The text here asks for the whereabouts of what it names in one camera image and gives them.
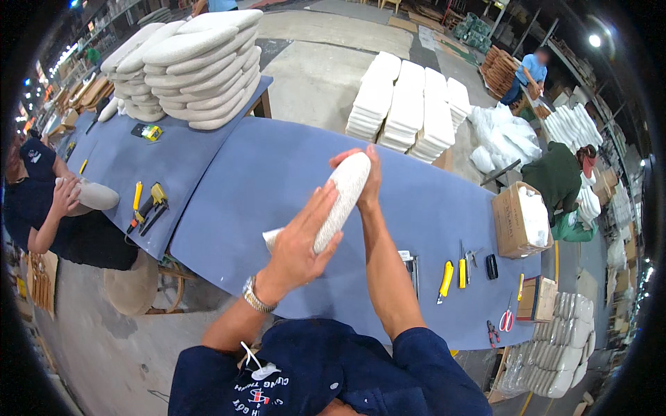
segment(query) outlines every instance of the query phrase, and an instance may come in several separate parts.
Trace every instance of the blue table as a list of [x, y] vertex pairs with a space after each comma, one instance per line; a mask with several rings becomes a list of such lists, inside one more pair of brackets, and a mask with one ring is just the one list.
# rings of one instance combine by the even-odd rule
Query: blue table
[[[342, 134], [267, 118], [246, 117], [211, 162], [174, 232], [170, 251], [216, 286], [238, 296], [247, 277], [270, 258], [263, 231], [286, 225], [331, 173], [329, 158], [367, 143]], [[454, 174], [377, 147], [382, 159], [380, 202], [399, 250], [419, 255], [420, 305], [428, 326], [452, 349], [487, 349], [486, 320], [499, 326], [519, 275], [536, 276], [539, 256], [498, 256], [499, 278], [486, 278], [483, 259], [497, 253], [494, 194]], [[275, 313], [289, 318], [331, 317], [361, 334], [390, 343], [377, 318], [365, 277], [360, 215], [354, 209], [324, 274], [290, 293]], [[436, 305], [447, 260], [456, 264], [459, 239], [485, 247], [464, 290], [455, 283]], [[513, 311], [517, 309], [515, 298]], [[499, 345], [529, 339], [533, 324], [515, 322]]]
[[210, 161], [272, 82], [272, 77], [262, 76], [248, 104], [217, 130], [194, 130], [188, 127], [185, 120], [164, 117], [155, 123], [164, 131], [156, 142], [131, 135], [132, 128], [141, 121], [128, 116], [115, 115], [107, 122], [98, 122], [89, 134], [85, 134], [95, 115], [84, 112], [75, 123], [77, 128], [72, 140], [77, 146], [67, 166], [78, 174], [83, 161], [88, 159], [83, 176], [118, 192], [120, 202], [105, 214], [122, 231], [127, 229], [133, 218], [136, 183], [139, 180], [143, 183], [143, 203], [150, 194], [151, 186], [160, 182], [168, 196], [169, 209], [145, 236], [139, 236], [137, 229], [131, 238], [148, 254], [161, 259], [176, 223]]

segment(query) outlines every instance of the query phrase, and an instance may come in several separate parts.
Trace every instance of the light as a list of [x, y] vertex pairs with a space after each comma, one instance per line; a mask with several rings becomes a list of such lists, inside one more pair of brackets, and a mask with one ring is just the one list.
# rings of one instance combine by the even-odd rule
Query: light
[[598, 48], [601, 46], [601, 38], [598, 37], [597, 35], [590, 35], [589, 44], [594, 46], [595, 48]]

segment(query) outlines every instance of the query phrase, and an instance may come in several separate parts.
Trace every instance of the wristwatch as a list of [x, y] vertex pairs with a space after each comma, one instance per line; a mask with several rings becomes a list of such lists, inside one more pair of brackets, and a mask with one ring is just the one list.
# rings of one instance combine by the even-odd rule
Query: wristwatch
[[245, 282], [243, 286], [243, 297], [245, 300], [252, 306], [254, 309], [258, 310], [261, 313], [271, 313], [278, 307], [278, 304], [266, 305], [264, 302], [260, 301], [256, 295], [254, 295], [254, 283], [256, 282], [256, 275], [252, 275]]

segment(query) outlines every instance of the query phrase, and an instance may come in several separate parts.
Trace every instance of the wooden stool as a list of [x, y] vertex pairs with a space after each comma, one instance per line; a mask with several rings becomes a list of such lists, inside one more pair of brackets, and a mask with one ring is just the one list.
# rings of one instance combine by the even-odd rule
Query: wooden stool
[[[401, 2], [401, 1], [402, 1], [402, 0], [388, 0], [389, 3], [395, 3], [395, 5], [396, 5], [396, 16], [398, 15], [398, 6], [400, 5], [400, 2]], [[384, 8], [384, 5], [385, 5], [385, 4], [386, 4], [386, 0], [379, 0], [379, 1], [377, 2], [377, 7], [379, 7], [380, 10], [381, 10], [381, 9]]]
[[[109, 302], [118, 312], [127, 316], [182, 313], [183, 310], [178, 309], [178, 305], [185, 289], [185, 279], [195, 279], [196, 277], [182, 272], [177, 264], [174, 266], [176, 269], [160, 266], [157, 264], [157, 260], [143, 250], [139, 250], [137, 261], [132, 269], [104, 270], [104, 287]], [[158, 292], [157, 276], [159, 274], [178, 279], [176, 299], [167, 309], [153, 307]]]

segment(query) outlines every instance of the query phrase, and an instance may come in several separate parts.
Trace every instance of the red scissors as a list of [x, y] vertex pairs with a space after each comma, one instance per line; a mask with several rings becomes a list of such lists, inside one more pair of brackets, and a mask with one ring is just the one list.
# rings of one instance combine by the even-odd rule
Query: red scissors
[[509, 298], [509, 306], [506, 308], [499, 320], [499, 330], [508, 332], [513, 328], [513, 313], [511, 312], [511, 301], [513, 300], [513, 292], [511, 292], [511, 297]]

